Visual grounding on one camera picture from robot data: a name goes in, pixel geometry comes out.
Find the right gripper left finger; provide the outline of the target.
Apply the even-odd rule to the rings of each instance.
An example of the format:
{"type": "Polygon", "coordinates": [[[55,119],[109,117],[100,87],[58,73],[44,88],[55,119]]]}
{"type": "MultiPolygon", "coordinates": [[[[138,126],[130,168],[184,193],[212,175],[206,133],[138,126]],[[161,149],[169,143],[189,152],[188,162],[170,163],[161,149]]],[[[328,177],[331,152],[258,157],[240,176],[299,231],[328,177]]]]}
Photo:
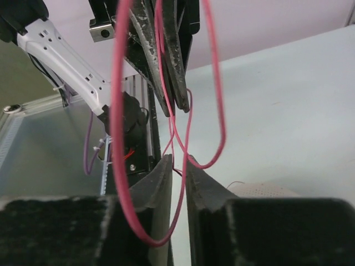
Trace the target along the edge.
{"type": "Polygon", "coordinates": [[[173,265],[130,229],[117,196],[1,198],[2,265],[173,265]]]}

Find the white spool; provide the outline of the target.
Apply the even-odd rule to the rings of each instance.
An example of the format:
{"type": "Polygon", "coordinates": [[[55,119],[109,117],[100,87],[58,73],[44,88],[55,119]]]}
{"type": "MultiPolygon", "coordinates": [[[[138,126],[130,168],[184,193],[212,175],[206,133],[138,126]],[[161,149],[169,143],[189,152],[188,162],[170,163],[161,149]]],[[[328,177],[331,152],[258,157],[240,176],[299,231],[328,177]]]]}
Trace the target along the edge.
{"type": "Polygon", "coordinates": [[[227,189],[241,198],[291,198],[300,197],[299,194],[287,188],[269,182],[244,183],[235,181],[227,189]]]}

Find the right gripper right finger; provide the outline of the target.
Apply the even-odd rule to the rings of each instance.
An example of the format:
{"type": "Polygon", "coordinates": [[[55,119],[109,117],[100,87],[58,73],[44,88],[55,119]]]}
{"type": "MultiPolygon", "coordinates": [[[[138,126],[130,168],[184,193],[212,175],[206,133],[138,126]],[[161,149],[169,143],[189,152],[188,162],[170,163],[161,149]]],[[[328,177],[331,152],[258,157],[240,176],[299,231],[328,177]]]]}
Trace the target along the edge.
{"type": "Polygon", "coordinates": [[[241,198],[186,164],[192,265],[353,265],[354,208],[336,198],[241,198]]]}

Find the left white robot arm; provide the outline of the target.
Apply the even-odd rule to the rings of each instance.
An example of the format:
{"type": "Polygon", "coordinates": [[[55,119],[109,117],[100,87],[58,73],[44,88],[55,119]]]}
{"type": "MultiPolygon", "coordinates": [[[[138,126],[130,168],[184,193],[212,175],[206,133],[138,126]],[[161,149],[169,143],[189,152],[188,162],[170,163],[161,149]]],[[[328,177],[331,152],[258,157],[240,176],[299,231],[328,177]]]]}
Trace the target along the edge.
{"type": "MultiPolygon", "coordinates": [[[[96,41],[116,39],[128,62],[153,89],[166,116],[189,111],[185,73],[200,29],[198,1],[90,1],[96,41]]],[[[101,120],[108,119],[113,82],[98,74],[64,39],[43,1],[2,1],[1,40],[14,43],[53,70],[101,120]]]]}

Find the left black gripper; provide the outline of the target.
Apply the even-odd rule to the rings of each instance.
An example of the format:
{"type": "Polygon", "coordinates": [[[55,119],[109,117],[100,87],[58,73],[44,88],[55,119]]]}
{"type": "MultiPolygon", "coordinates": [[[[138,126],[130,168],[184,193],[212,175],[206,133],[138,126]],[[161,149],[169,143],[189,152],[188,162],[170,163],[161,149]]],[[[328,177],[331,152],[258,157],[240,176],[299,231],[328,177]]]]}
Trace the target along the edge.
{"type": "MultiPolygon", "coordinates": [[[[89,29],[95,42],[114,38],[114,24],[118,1],[89,1],[94,18],[89,29]]],[[[163,77],[168,98],[160,77],[156,46],[154,15],[151,1],[131,2],[126,61],[153,89],[165,116],[170,104],[188,112],[186,69],[192,46],[192,36],[200,29],[198,1],[162,1],[164,63],[163,77]]]]}

